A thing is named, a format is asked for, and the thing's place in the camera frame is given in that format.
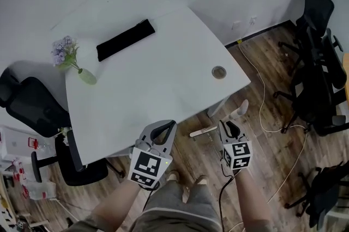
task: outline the black cable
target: black cable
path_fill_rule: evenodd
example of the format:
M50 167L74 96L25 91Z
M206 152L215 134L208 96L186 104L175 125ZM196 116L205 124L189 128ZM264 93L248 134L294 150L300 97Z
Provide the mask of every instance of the black cable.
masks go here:
M224 177L232 178L232 177L233 177L232 175L226 175L226 174L224 173L223 164L222 164L222 159L223 159L223 158L220 159L220 168L222 169L222 173L223 173Z
M140 184L139 184L139 186L140 186L142 189L146 190L146 191L150 191L150 194L149 194L149 196L148 196L148 198L147 198L147 201L146 201L146 203L144 204L144 207L143 207L143 211L144 211L144 209L146 208L146 206L147 206L147 204L148 204L148 201L149 201L150 197L152 196L153 192L156 191L156 190L160 187L160 183L157 182L157 184L156 184L153 188L142 187Z
M240 170L235 174L235 176L232 176L232 175L226 175L223 171L223 165L221 164L221 169L222 169L222 173L224 175L224 177L230 177L229 178L229 181L223 185L222 189L220 190L220 193L219 193L219 199L218 199L218 204L219 204L219 214L220 214L220 221L222 223L222 230L224 232L224 225L223 225L223 215L222 215L222 205L221 205L221 198L222 198L222 194L223 194L223 190L235 179L236 175L240 172Z

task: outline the flower vase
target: flower vase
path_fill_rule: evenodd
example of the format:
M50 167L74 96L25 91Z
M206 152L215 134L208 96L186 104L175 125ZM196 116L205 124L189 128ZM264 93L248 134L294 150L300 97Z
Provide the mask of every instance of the flower vase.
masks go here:
M97 83L96 77L87 69L79 69L77 73L79 74L80 79L86 84L95 85Z

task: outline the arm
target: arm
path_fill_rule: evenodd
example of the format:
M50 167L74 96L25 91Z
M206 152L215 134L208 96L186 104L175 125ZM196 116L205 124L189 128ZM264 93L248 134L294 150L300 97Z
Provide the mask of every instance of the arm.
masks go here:
M111 195L107 196L83 221L74 223L66 232L116 231L125 220L140 187L135 182L123 181Z
M93 215L105 219L116 231L125 220L140 187L135 182L125 180L92 211Z
M247 169L236 176L242 220L245 227L271 221L270 208Z

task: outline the sneaker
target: sneaker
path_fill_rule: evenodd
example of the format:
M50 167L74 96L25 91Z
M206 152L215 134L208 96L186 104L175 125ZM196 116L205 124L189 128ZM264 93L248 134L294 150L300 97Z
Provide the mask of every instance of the sneaker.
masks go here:
M172 170L168 173L166 181L176 181L179 182L179 172L176 170Z
M201 175L195 182L197 185L208 185L208 177Z

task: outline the wooden floor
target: wooden floor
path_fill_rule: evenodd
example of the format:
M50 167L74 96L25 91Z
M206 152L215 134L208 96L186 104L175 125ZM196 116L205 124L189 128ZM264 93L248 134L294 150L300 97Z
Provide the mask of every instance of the wooden floor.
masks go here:
M287 71L293 65L296 56L285 49L278 48L278 41L292 43L292 34L287 26L280 26L242 43L242 50L260 70L266 83L266 97L261 111L261 120L267 130L281 128L293 113L288 100L272 97L276 90L288 91L291 78ZM268 133L261 129L258 112L263 100L263 84L256 70L242 56L238 46L231 47L229 52L249 76L250 85L232 95L225 107L212 120L205 113L200 113L178 125L172 149L173 163L171 167L178 169L187 187L190 187L200 175L208 175L210 190L218 200L220 189L227 181L227 178L222 175L220 160L214 144L219 135L217 131L213 131L193 140L189 138L189 133L207 127L212 122L216 123L237 108L244 99L248 99L249 109L246 116L240 118L240 122L244 125L254 147L251 172L266 199L269 199L292 168L302 148L305 135L301 127L291 128L285 135L280 132ZM296 123L305 124L301 120L297 120ZM279 193L269 203L273 213L275 231L310 231L307 215L297 218L296 209L284 209L286 202L298 199L305 192L297 173L303 172L311 179L316 166L333 166L341 161L347 161L348 154L347 132L339 132L327 137L319 137L313 131L308 134L304 151L296 167ZM116 167L128 170L128 159L116 158L111 161ZM58 166L54 166L52 170L52 180L57 183L58 199L79 219L86 217L97 203L107 197L119 184L113 172L110 172L106 179L92 185L69 187L62 180ZM48 219L51 231L61 231L67 227L65 218L69 215L56 202L26 200L21 195L19 185L10 191L14 205L20 212L29 211L36 221ZM147 195L147 192L139 194L127 219L118 231L128 230L133 220L141 212ZM222 211L226 231L241 221L235 184L230 184L222 195ZM346 225L348 222L328 217L325 230L342 231ZM242 230L243 226L239 225L234 231Z

